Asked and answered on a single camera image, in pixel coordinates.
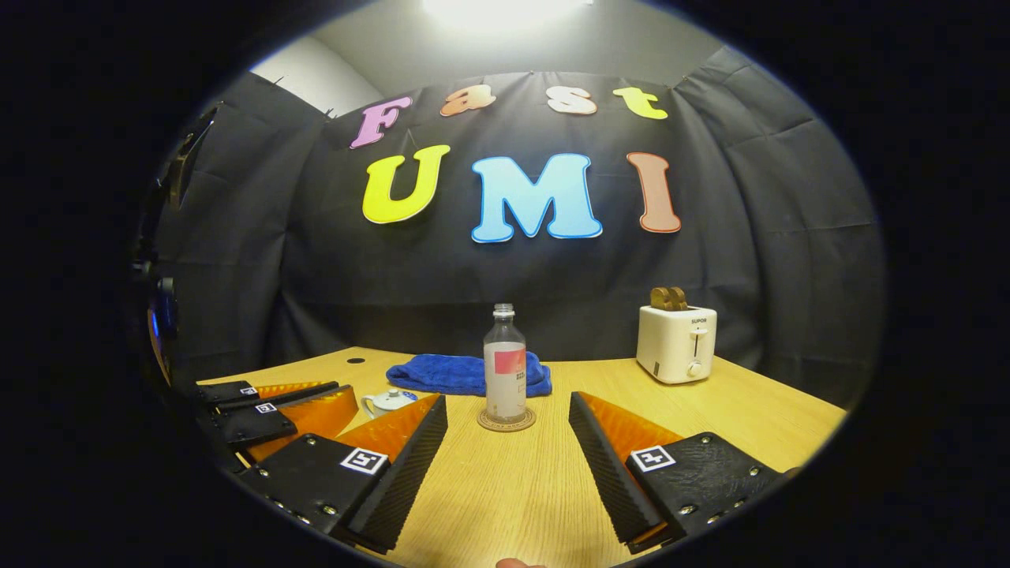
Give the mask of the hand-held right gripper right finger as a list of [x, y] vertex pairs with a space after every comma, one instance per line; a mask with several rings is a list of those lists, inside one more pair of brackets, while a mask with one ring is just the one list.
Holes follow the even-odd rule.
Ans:
[[571, 393], [567, 420], [631, 553], [706, 532], [799, 471], [776, 471], [714, 432], [681, 436], [583, 391]]

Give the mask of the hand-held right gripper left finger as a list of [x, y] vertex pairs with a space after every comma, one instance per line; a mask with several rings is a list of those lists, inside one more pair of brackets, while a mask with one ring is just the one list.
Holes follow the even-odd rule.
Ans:
[[422, 397], [335, 439], [304, 434], [238, 474], [252, 494], [335, 540], [396, 547], [447, 431], [447, 399]]

